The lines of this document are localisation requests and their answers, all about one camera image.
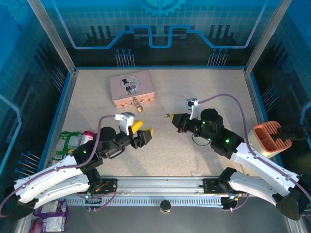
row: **gear logo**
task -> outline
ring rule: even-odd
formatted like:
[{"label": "gear logo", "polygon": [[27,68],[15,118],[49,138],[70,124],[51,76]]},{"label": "gear logo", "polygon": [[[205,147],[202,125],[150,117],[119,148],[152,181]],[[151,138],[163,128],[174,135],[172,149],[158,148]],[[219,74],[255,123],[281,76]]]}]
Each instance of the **gear logo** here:
[{"label": "gear logo", "polygon": [[1,6],[6,6],[17,23],[21,23],[28,15],[26,0],[0,0],[0,7]]},{"label": "gear logo", "polygon": [[186,3],[186,0],[138,0],[141,10],[159,17],[169,16],[169,13],[174,14],[175,10],[180,10],[183,3]]}]

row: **black round knob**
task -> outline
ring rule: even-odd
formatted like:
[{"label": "black round knob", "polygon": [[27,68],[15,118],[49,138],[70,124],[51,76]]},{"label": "black round knob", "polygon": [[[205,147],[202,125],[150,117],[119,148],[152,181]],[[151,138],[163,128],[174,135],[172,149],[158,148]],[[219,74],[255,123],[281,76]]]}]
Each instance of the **black round knob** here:
[{"label": "black round knob", "polygon": [[214,108],[207,108],[201,112],[202,121],[216,122],[219,119],[219,114]]},{"label": "black round knob", "polygon": [[103,127],[101,128],[101,136],[100,141],[103,142],[111,142],[116,138],[116,131],[111,127]]},{"label": "black round knob", "polygon": [[163,212],[169,212],[171,210],[171,203],[168,200],[163,200],[160,204],[160,210]]}]

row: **enclosure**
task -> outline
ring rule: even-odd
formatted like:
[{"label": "enclosure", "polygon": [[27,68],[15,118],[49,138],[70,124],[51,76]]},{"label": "enclosure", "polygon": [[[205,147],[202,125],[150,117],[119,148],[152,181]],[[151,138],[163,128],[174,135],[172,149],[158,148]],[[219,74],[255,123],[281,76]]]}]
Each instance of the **enclosure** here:
[{"label": "enclosure", "polygon": [[[256,176],[177,133],[165,115],[188,112],[189,98],[227,93],[241,103],[248,130],[275,120],[303,124],[309,136],[310,10],[309,0],[0,1],[1,190],[29,175],[21,155],[38,157],[41,171],[62,131],[95,132],[101,116],[124,111],[153,127],[155,136],[139,150],[104,160],[102,176],[217,177],[226,167]],[[141,103],[141,113],[134,106],[117,109],[109,78],[142,70],[149,71],[155,100]],[[200,105],[206,108],[244,136],[234,101],[220,97]],[[118,127],[112,120],[103,125]],[[310,174],[310,138],[293,141],[273,160]],[[90,217],[84,206],[70,206],[66,231],[302,233],[311,227],[306,218],[287,219],[257,198],[232,214],[193,206],[178,211],[163,217],[154,207],[123,205]],[[26,233],[30,221],[1,219],[1,232]],[[146,226],[139,228],[140,221]]]}]

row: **blue edge trim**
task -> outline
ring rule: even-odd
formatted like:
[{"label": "blue edge trim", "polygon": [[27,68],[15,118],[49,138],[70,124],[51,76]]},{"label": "blue edge trim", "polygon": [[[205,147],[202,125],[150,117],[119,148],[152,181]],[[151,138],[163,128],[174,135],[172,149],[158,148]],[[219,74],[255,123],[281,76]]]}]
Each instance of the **blue edge trim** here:
[{"label": "blue edge trim", "polygon": [[[252,83],[254,85],[254,89],[255,89],[256,96],[257,96],[257,99],[258,99],[258,102],[259,102],[260,110],[261,110],[262,115],[263,115],[263,119],[264,119],[264,121],[269,121],[267,113],[266,113],[266,110],[264,109],[264,106],[263,106],[263,102],[262,102],[262,99],[261,99],[261,96],[260,96],[260,92],[259,92],[257,83],[255,81],[255,76],[254,76],[253,72],[250,73],[250,77],[251,77]],[[275,159],[276,159],[276,163],[278,165],[283,166],[283,163],[282,163],[282,160],[281,160],[281,157],[280,157],[279,154],[277,154],[275,156]]]},{"label": "blue edge trim", "polygon": [[64,84],[64,88],[63,88],[62,94],[60,96],[60,99],[59,99],[59,102],[58,102],[58,105],[57,105],[57,108],[56,108],[56,112],[55,112],[55,115],[54,115],[54,118],[53,118],[53,121],[52,121],[52,125],[51,125],[51,128],[50,128],[49,134],[48,134],[48,138],[47,138],[47,141],[45,143],[44,149],[42,151],[42,156],[41,156],[40,163],[39,163],[37,171],[41,171],[43,169],[44,162],[45,162],[46,157],[48,155],[49,145],[50,145],[50,142],[51,142],[51,139],[52,139],[53,132],[55,130],[55,126],[56,126],[56,123],[57,123],[57,120],[58,120],[58,117],[59,117],[60,109],[62,107],[64,98],[65,98],[65,93],[66,93],[66,90],[67,90],[70,78],[71,78],[71,74],[68,72],[67,77],[66,77],[66,81],[65,81],[65,84]]},{"label": "blue edge trim", "polygon": [[[130,68],[131,69],[146,69],[146,68],[153,68],[153,69],[161,68],[161,69],[163,69],[163,68],[207,68],[207,67],[130,67]],[[244,67],[226,67],[226,68],[233,69],[233,68],[244,68]],[[78,69],[120,69],[120,67],[78,67]],[[267,113],[263,107],[262,99],[260,97],[259,89],[258,89],[257,83],[255,81],[255,76],[254,76],[253,72],[250,73],[250,77],[251,77],[252,83],[254,85],[255,93],[256,93],[256,96],[257,96],[257,99],[259,102],[259,106],[260,106],[260,110],[261,110],[262,115],[263,115],[263,119],[265,121],[268,121],[268,116],[267,116]],[[54,115],[54,119],[53,119],[53,122],[52,122],[52,125],[50,128],[50,132],[49,132],[44,150],[42,152],[41,160],[40,160],[40,163],[38,166],[38,171],[41,171],[43,169],[43,165],[44,165],[44,162],[45,162],[46,157],[47,157],[50,141],[52,139],[53,131],[55,129],[56,122],[57,122],[58,117],[59,117],[60,109],[61,109],[61,106],[62,106],[63,101],[64,101],[66,89],[67,89],[70,78],[71,78],[71,75],[70,75],[70,73],[68,73],[67,78],[66,78],[66,82],[65,82],[61,97],[59,99],[59,103],[58,103],[55,115]],[[280,155],[277,154],[275,156],[275,158],[276,158],[276,163],[280,166],[283,166]]]}]

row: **green snack bag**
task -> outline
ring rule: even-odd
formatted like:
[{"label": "green snack bag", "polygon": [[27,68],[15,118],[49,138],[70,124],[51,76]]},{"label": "green snack bag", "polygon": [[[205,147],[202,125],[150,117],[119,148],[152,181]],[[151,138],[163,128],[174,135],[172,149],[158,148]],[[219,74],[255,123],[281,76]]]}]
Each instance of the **green snack bag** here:
[{"label": "green snack bag", "polygon": [[67,145],[66,155],[71,154],[80,145],[82,134],[80,132],[73,132],[70,134],[70,139]]},{"label": "green snack bag", "polygon": [[71,154],[79,147],[82,134],[80,132],[61,132],[59,140],[56,145],[56,151],[53,160],[62,160],[66,155]]}]

